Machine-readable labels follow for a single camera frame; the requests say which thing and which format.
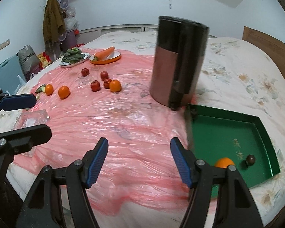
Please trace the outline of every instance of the brown jacket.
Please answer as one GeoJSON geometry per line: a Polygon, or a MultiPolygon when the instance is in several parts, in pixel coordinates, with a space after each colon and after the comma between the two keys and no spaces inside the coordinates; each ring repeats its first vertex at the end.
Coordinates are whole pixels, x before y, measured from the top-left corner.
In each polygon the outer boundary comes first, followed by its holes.
{"type": "Polygon", "coordinates": [[[48,0],[43,19],[44,42],[58,41],[58,35],[65,33],[66,26],[57,0],[48,0]]]}

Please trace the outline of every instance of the orange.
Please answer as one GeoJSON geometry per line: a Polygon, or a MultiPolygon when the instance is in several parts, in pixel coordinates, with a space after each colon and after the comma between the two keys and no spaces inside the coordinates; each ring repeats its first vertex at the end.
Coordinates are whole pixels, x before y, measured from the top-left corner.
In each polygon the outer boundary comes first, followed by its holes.
{"type": "Polygon", "coordinates": [[[46,87],[44,88],[46,95],[52,95],[54,92],[54,88],[51,84],[46,85],[46,87]]]}
{"type": "Polygon", "coordinates": [[[110,82],[111,92],[119,92],[121,89],[122,89],[122,86],[118,80],[114,80],[110,82]]]}
{"type": "Polygon", "coordinates": [[[70,90],[67,86],[62,86],[58,90],[58,95],[61,99],[65,99],[70,95],[70,90]]]}
{"type": "Polygon", "coordinates": [[[227,168],[228,165],[234,165],[234,162],[230,158],[221,158],[215,163],[215,167],[220,167],[220,168],[227,168]]]}

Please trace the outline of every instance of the bolt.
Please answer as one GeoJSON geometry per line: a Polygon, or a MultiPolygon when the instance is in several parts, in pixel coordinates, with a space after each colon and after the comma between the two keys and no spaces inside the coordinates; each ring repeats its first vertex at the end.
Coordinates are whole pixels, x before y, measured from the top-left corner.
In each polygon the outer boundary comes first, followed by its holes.
{"type": "Polygon", "coordinates": [[[4,146],[6,144],[6,139],[1,138],[0,139],[0,146],[4,146]]]}
{"type": "Polygon", "coordinates": [[[44,172],[47,172],[49,169],[51,169],[51,167],[49,165],[46,165],[45,167],[43,167],[44,172]]]}
{"type": "Polygon", "coordinates": [[[199,165],[199,166],[202,166],[202,165],[205,164],[205,161],[203,161],[202,159],[198,159],[198,160],[196,161],[196,164],[199,165]]]}
{"type": "Polygon", "coordinates": [[[231,170],[231,171],[235,171],[236,167],[234,165],[230,165],[230,166],[228,166],[228,169],[231,170]]]}
{"type": "Polygon", "coordinates": [[[81,159],[77,159],[74,161],[74,165],[81,165],[82,164],[82,160],[81,159]]]}

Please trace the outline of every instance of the blue gripper pad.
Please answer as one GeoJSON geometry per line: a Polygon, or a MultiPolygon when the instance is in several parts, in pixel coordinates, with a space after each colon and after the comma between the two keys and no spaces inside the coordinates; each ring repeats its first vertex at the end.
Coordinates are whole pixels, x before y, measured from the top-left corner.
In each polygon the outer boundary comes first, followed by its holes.
{"type": "Polygon", "coordinates": [[[193,182],[191,179],[191,169],[190,169],[191,165],[190,162],[188,162],[186,156],[187,150],[184,149],[183,145],[181,144],[180,140],[177,137],[174,137],[170,141],[170,150],[183,183],[187,184],[187,186],[191,188],[193,182]]]}
{"type": "Polygon", "coordinates": [[[0,110],[13,111],[19,109],[32,108],[37,100],[34,94],[22,94],[4,96],[0,101],[0,110]]]}
{"type": "Polygon", "coordinates": [[[82,172],[82,183],[86,189],[96,183],[102,165],[109,150],[109,142],[106,138],[100,138],[93,150],[88,151],[82,161],[84,170],[82,172]]]}

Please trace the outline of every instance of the red apple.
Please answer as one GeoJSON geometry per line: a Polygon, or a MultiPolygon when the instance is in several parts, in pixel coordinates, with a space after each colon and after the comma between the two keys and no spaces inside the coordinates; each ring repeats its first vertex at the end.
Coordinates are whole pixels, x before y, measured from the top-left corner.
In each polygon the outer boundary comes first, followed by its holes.
{"type": "Polygon", "coordinates": [[[100,78],[101,78],[102,81],[104,81],[105,79],[108,79],[109,78],[108,72],[107,71],[102,71],[100,73],[100,78]]]}
{"type": "Polygon", "coordinates": [[[84,68],[81,71],[82,76],[87,76],[89,73],[90,73],[90,71],[87,68],[84,68]]]}
{"type": "Polygon", "coordinates": [[[111,81],[112,80],[110,78],[104,80],[104,87],[105,87],[105,89],[110,89],[110,82],[111,81]]]}
{"type": "Polygon", "coordinates": [[[93,92],[97,92],[100,90],[100,83],[99,81],[92,81],[91,88],[93,92]]]}

